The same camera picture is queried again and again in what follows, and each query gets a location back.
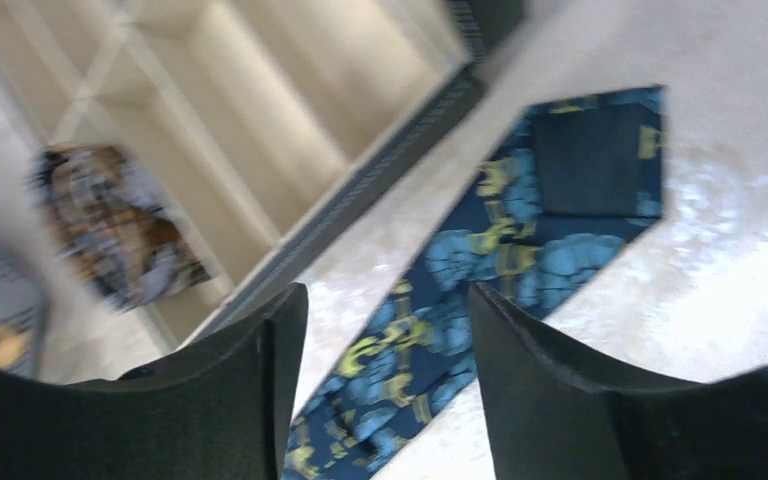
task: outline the shelf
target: shelf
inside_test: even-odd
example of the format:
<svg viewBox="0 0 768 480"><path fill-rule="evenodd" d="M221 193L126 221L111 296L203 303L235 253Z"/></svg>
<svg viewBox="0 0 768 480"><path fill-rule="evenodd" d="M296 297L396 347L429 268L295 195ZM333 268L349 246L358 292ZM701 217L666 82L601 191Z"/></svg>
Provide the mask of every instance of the shelf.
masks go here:
<svg viewBox="0 0 768 480"><path fill-rule="evenodd" d="M126 147L216 274L145 308L172 347L464 63L439 0L399 1L0 0L0 74L40 138Z"/></svg>
<svg viewBox="0 0 768 480"><path fill-rule="evenodd" d="M0 76L36 133L48 138L71 104L62 76L24 35L0 1Z"/></svg>

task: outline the floor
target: floor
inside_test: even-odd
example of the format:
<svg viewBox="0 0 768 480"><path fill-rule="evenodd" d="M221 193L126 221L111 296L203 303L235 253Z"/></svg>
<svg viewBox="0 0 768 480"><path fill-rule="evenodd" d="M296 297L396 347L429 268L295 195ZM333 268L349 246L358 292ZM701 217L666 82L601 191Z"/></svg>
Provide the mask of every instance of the floor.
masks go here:
<svg viewBox="0 0 768 480"><path fill-rule="evenodd" d="M768 0L568 0L491 70L476 111L302 276L311 314L297 408L523 106L651 83L669 88L667 219L549 323L692 380L768 364ZM110 378L158 355L141 319L95 306L53 260L22 193L32 149L11 116L0 114L0 238L52 285L43 378ZM476 382L376 478L492 477Z"/></svg>

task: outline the white shelf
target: white shelf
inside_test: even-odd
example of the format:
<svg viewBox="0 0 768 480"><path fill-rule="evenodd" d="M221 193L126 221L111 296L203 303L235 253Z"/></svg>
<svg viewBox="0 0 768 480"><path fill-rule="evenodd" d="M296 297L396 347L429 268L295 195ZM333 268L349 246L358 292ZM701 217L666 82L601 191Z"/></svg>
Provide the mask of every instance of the white shelf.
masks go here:
<svg viewBox="0 0 768 480"><path fill-rule="evenodd" d="M0 0L0 74L181 212L216 279L147 307L180 342L463 63L440 1Z"/></svg>

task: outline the cloth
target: cloth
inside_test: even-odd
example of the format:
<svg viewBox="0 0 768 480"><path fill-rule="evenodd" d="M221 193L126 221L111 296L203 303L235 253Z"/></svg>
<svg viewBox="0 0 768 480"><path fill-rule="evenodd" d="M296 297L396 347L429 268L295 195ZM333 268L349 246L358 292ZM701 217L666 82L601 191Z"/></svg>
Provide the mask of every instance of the cloth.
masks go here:
<svg viewBox="0 0 768 480"><path fill-rule="evenodd" d="M210 279L159 189L123 150L55 145L32 177L62 253L113 308L127 311Z"/></svg>
<svg viewBox="0 0 768 480"><path fill-rule="evenodd" d="M661 218L662 94L526 110L294 421L285 480L371 478L475 379L470 282L544 319Z"/></svg>

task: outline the blue patterned necktie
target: blue patterned necktie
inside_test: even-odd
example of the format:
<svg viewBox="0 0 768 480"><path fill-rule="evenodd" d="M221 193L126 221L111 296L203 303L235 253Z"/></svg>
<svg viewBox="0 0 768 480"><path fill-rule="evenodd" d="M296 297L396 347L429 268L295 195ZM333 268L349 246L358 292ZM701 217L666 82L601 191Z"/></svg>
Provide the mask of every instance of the blue patterned necktie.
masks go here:
<svg viewBox="0 0 768 480"><path fill-rule="evenodd" d="M475 379L471 282L543 319L661 218L662 93L527 109L293 422L284 480L372 477Z"/></svg>

